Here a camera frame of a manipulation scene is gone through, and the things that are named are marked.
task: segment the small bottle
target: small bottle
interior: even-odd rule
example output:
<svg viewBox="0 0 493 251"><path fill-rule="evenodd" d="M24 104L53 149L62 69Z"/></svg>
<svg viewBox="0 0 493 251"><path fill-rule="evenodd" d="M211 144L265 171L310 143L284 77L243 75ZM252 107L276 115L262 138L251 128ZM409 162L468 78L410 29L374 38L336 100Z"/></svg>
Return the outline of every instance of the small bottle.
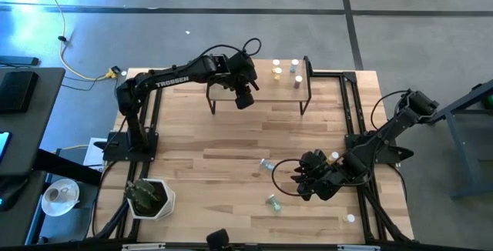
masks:
<svg viewBox="0 0 493 251"><path fill-rule="evenodd" d="M280 203L276 200L276 197L274 197L274 194L269 196L269 203L272 205L276 213L280 212Z"/></svg>
<svg viewBox="0 0 493 251"><path fill-rule="evenodd" d="M268 169L269 171L272 171L272 169L274 169L274 164L268 162L266 159L260 160L260 166L262 166L265 169Z"/></svg>
<svg viewBox="0 0 493 251"><path fill-rule="evenodd" d="M282 73L282 72L283 72L283 69L281 67L276 67L274 69L274 79L276 81L279 81L280 80L280 73Z"/></svg>
<svg viewBox="0 0 493 251"><path fill-rule="evenodd" d="M348 223L353 223L354 221L356 221L356 217L354 217L354 215L352 214L348 214L343 218L343 220Z"/></svg>
<svg viewBox="0 0 493 251"><path fill-rule="evenodd" d="M335 162L337 161L337 159L339 159L339 153L338 152L332 152L329 156L329 162L332 163L332 162Z"/></svg>
<svg viewBox="0 0 493 251"><path fill-rule="evenodd" d="M279 67L279 64L280 64L279 59L274 59L272 61L272 64L273 64L272 65L272 73L275 73L276 72L276 68L278 68Z"/></svg>
<svg viewBox="0 0 493 251"><path fill-rule="evenodd" d="M290 72L291 73L295 73L296 71L296 68L298 67L298 65L300 64L300 62L297 60L297 59L293 59L291 61L291 67L290 67Z"/></svg>
<svg viewBox="0 0 493 251"><path fill-rule="evenodd" d="M300 85L301 85L301 82L302 81L303 81L303 77L302 76L298 75L298 76L294 77L294 86L293 87L295 89L300 88Z"/></svg>

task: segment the white cable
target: white cable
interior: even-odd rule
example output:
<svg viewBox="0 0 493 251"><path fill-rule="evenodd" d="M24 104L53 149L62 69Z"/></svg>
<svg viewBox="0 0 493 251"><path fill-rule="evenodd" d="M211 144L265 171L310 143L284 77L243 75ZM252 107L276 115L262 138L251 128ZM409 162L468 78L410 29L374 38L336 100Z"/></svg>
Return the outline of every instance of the white cable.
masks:
<svg viewBox="0 0 493 251"><path fill-rule="evenodd" d="M56 6L59 8L60 15L62 16L62 20L63 20L62 36L65 38L65 27L66 27L66 24L65 24L65 16L63 15L62 8L60 8L59 2L57 0L53 0L53 1L55 1ZM63 48L63 41L60 40L60 51L59 51L60 61L62 61L63 65L68 70L70 70L70 72L76 74L77 76L79 76L79 77L81 77L83 79L89 80L89 81L98 81L98 80L101 80L101 79L106 79L105 76L103 76L102 78L90 78L90 77L84 76L83 74L77 72L76 70L74 70L72 67L69 66L69 64L65 61L65 59L63 59L63 54L64 53L65 53L65 49Z"/></svg>

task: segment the black desk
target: black desk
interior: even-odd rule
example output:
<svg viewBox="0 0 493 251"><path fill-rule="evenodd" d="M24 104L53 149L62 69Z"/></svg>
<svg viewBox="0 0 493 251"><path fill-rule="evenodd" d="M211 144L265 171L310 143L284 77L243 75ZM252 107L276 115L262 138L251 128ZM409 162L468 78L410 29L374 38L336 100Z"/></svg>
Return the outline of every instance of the black desk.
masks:
<svg viewBox="0 0 493 251"><path fill-rule="evenodd" d="M0 115L0 131L12 133L0 162L0 176L29 176L15 206L0 212L0 246L24 245L47 172L95 186L101 179L96 170L39 149L65 70L0 69L0 82L5 73L14 71L33 71L39 79L26 113Z"/></svg>

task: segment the wooden tabletop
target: wooden tabletop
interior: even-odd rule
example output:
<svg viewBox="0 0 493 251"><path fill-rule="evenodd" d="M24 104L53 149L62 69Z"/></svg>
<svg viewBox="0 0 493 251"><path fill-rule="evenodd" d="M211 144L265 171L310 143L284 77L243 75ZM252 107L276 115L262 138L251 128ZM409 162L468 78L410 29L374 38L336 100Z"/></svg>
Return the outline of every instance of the wooden tabletop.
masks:
<svg viewBox="0 0 493 251"><path fill-rule="evenodd" d="M291 60L281 59L277 66L283 70L280 74L280 80L274 79L272 68L274 67L272 59L254 59L257 80L255 81L260 87L256 91L252 86L252 95L255 101L262 102L304 102L308 100L308 82L307 67L303 59L298 59L299 65L295 73L290 72ZM300 75L303 81L298 89L294 88L294 77ZM210 87L209 97L213 101L234 101L235 92L224 89L221 85L212 85Z"/></svg>
<svg viewBox="0 0 493 251"><path fill-rule="evenodd" d="M129 69L129 77L148 69ZM357 73L367 127L370 113L381 97L377 74ZM361 215L354 188L342 188L333 198L286 196L273 186L270 173L259 168L260 159L271 162L295 158L314 149L344 151L346 126L337 79L311 79L313 97L304 116L297 103L259 102L238 110L225 102L210 114L205 85L186 83L164 89L157 132L159 147L149 178L165 179L176 193L174 213L159 222L142 221L141 242L204 243L206 236L225 228L232 243L363 243ZM150 97L147 125L154 94ZM352 96L351 108L354 112ZM119 115L115 129L123 117ZM375 125L386 122L384 107L377 108ZM276 179L285 190L295 164L279 168ZM102 184L96 227L99 231L122 202L129 164L116 163ZM412 238L399 176L377 165L377 187L382 206L402 232ZM276 214L266 204L275 194L282 206ZM344 217L352 213L356 222ZM374 214L370 213L374 235ZM131 215L127 219L129 232Z"/></svg>

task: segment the white pot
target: white pot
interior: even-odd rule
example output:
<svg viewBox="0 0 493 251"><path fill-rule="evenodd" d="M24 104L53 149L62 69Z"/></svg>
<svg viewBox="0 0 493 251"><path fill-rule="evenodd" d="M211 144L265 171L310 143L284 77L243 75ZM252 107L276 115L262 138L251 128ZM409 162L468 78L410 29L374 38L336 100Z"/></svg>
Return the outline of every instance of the white pot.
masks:
<svg viewBox="0 0 493 251"><path fill-rule="evenodd" d="M161 210L155 215L155 216L139 216L137 215L136 211L133 209L132 205L132 200L126 199L126 201L129 203L130 206L130 211L132 211L132 216L134 219L150 219L150 220L160 220L164 217L169 216L170 214L173 213L173 210L175 209L175 192L172 191L166 182L164 182L161 179L144 179L147 182L159 182L163 184L164 191L166 192L166 195L168 196L168 200L166 203L164 203L164 206L161 208Z"/></svg>

